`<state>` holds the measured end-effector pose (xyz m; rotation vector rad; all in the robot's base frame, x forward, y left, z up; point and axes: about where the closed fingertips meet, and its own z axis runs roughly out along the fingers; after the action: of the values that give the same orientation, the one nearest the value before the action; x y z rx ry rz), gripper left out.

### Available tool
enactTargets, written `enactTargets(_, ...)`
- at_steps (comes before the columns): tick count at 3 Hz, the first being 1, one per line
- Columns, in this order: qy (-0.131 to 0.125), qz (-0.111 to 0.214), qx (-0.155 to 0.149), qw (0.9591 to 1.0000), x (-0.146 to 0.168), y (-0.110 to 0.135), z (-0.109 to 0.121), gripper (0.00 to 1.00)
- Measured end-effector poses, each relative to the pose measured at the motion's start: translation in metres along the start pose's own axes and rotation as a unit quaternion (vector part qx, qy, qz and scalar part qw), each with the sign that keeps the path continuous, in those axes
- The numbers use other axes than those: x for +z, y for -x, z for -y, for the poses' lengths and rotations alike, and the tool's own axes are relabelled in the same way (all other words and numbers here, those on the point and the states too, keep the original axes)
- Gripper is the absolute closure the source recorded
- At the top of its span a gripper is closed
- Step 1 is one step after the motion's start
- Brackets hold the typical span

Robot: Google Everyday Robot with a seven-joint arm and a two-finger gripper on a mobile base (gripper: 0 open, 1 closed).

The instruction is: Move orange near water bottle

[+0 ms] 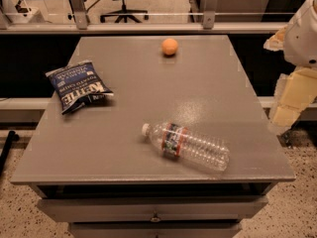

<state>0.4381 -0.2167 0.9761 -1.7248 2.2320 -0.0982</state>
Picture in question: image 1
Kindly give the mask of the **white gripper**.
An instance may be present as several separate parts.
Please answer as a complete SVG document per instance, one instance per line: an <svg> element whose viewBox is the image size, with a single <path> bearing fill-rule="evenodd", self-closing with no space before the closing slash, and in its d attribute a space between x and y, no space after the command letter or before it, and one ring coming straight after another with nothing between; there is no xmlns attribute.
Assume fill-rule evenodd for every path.
<svg viewBox="0 0 317 238"><path fill-rule="evenodd" d="M299 65L290 75L280 75L269 111L271 124L291 127L317 97L316 0L306 0L287 27L264 42L264 48L273 52L283 51L286 61Z"/></svg>

